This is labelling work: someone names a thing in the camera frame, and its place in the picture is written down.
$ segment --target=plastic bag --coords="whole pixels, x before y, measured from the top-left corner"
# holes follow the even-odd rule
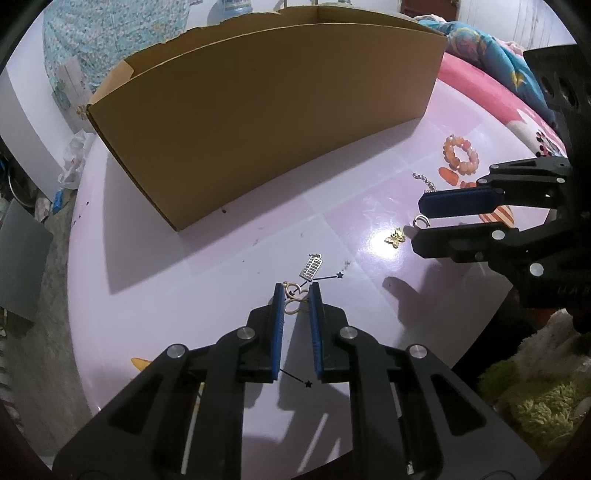
[[[57,177],[62,189],[76,190],[80,185],[86,158],[95,137],[95,134],[87,134],[80,130],[68,143],[64,150],[64,173]]]

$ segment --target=wooden cabinet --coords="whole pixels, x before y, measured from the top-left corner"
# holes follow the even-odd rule
[[[459,0],[402,0],[400,11],[409,17],[435,14],[448,22],[457,19]]]

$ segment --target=cardboard box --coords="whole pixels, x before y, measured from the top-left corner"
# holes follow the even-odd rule
[[[306,161],[421,117],[446,38],[403,17],[291,7],[121,61],[87,107],[176,230]]]

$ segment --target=butterfly charm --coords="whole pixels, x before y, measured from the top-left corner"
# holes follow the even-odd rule
[[[388,243],[388,244],[392,244],[392,246],[394,248],[398,248],[398,245],[403,243],[406,240],[406,237],[404,236],[404,233],[402,232],[402,229],[400,227],[398,227],[394,233],[390,234],[390,236],[384,240],[384,242]]]

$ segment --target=metal chain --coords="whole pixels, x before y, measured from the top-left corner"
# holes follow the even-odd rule
[[[437,188],[435,187],[435,184],[429,180],[425,175],[420,175],[418,173],[413,173],[413,178],[417,179],[417,180],[422,180],[423,182],[425,182],[425,185],[427,185],[427,187],[429,187],[428,190],[425,190],[425,193],[429,193],[429,192],[436,192]]]

